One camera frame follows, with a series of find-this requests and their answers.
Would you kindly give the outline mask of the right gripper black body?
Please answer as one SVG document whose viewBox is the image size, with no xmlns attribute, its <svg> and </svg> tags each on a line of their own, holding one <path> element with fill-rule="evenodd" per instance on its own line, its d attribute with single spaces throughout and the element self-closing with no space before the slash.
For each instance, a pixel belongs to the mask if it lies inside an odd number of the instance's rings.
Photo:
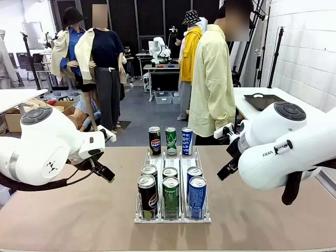
<svg viewBox="0 0 336 252">
<path fill-rule="evenodd" d="M 240 158 L 240 150 L 238 147 L 238 140 L 234 140 L 226 149 L 228 154 L 232 157 L 230 164 L 238 164 Z"/>
</svg>

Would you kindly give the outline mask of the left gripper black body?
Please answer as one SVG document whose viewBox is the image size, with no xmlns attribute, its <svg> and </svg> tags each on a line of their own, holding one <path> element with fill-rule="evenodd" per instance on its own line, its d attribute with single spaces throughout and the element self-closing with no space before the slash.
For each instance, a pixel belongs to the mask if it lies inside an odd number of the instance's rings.
<svg viewBox="0 0 336 252">
<path fill-rule="evenodd" d="M 80 171 L 100 171 L 103 167 L 103 165 L 99 162 L 102 155 L 102 152 L 93 155 L 85 160 L 82 160 L 80 163 L 76 164 L 75 167 Z"/>
</svg>

